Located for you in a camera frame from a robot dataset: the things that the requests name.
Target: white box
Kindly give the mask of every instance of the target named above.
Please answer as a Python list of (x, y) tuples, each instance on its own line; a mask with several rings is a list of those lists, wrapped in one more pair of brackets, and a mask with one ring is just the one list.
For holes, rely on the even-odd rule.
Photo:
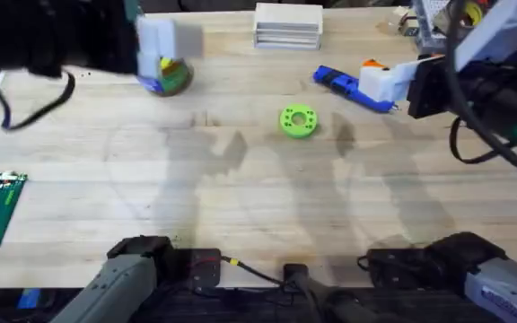
[(255, 48), (319, 49), (322, 6), (257, 3)]

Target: green gear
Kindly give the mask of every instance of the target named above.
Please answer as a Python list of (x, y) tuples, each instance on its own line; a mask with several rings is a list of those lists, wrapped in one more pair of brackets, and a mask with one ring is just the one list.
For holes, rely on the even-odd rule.
[(292, 138), (305, 138), (311, 135), (316, 129), (318, 117), (316, 112), (305, 104), (293, 103), (289, 104), (278, 119), (280, 127), (286, 135)]

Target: table surface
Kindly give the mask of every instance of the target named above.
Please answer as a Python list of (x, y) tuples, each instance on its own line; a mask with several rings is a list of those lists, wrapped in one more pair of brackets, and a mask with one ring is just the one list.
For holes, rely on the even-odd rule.
[[(0, 171), (31, 179), (0, 248), (0, 287), (84, 286), (113, 245), (139, 234), (219, 248), (271, 275), (305, 263), (345, 285), (369, 284), (355, 260), (370, 247), (457, 231), (517, 259), (517, 170), (454, 160), (451, 115), (375, 114), (312, 81), (319, 65), (358, 75), (368, 58), (414, 59), (411, 39), (376, 28), (389, 10), (326, 10), (320, 51), (254, 49), (252, 13), (168, 15), (205, 30), (194, 82), (171, 98), (134, 77), (70, 68), (77, 87), (64, 107), (24, 131), (0, 129)], [(9, 73), (14, 120), (64, 84)], [(292, 102), (318, 112), (312, 138), (279, 130)], [(467, 129), (460, 148), (487, 149)], [(222, 284), (266, 283), (225, 265)]]

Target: power cord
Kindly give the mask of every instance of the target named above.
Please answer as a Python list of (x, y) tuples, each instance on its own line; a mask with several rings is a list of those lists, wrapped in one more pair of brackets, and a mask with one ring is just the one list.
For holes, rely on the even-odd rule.
[(448, 38), (446, 40), (446, 79), (451, 91), (453, 105), (460, 118), (464, 119), (469, 127), (471, 127), (487, 145), (495, 150), (497, 155), (502, 156), (517, 168), (517, 153), (514, 153), (507, 144), (502, 144), (500, 140), (482, 124), (468, 104), (466, 96), (460, 88), (460, 81), (456, 72), (456, 47), (458, 45), (460, 17), (466, 8), (466, 3), (466, 0), (454, 1)]
[(252, 267), (250, 266), (247, 266), (245, 263), (243, 263), (242, 261), (240, 261), (239, 259), (236, 259), (236, 258), (230, 258), (230, 257), (227, 257), (227, 256), (221, 256), (221, 260), (224, 261), (224, 262), (227, 262), (233, 266), (239, 266), (240, 268), (246, 270), (247, 272), (255, 275), (256, 277), (259, 277), (259, 278), (262, 278), (272, 284), (275, 284), (275, 285), (278, 285), (279, 287), (284, 287), (285, 286), (285, 283), (283, 281), (280, 281), (278, 279), (275, 279), (271, 276), (268, 276), (268, 275), (265, 275), (261, 272), (259, 272), (258, 270), (256, 269), (253, 269)]
[(1, 128), (3, 128), (6, 131), (21, 130), (25, 127), (28, 127), (36, 123), (41, 118), (45, 117), (49, 112), (60, 107), (69, 99), (71, 99), (71, 96), (73, 95), (73, 91), (75, 89), (75, 78), (71, 73), (67, 71), (64, 72), (67, 74), (67, 86), (65, 87), (61, 95), (59, 95), (59, 97), (56, 100), (50, 102), (43, 108), (35, 111), (26, 119), (15, 125), (11, 125), (11, 108), (9, 107), (9, 103), (5, 99), (4, 94), (0, 90), (0, 103), (4, 109), (4, 120), (1, 123)]
[[(460, 150), (458, 149), (458, 131), (460, 130), (460, 123), (462, 119), (460, 117), (457, 117), (454, 119), (454, 122), (452, 122), (451, 128), (450, 128), (450, 136), (449, 136), (449, 144), (450, 144), (450, 151), (452, 153), (452, 156), (456, 158), (457, 160), (466, 163), (466, 164), (479, 164), (481, 162), (487, 162), (491, 159), (494, 159), (495, 157), (499, 156), (500, 154), (496, 151), (490, 151), (487, 153), (484, 153), (482, 155), (479, 155), (478, 157), (464, 159), (461, 154)], [(508, 149), (512, 149), (516, 146), (514, 143), (507, 143), (505, 144)]]

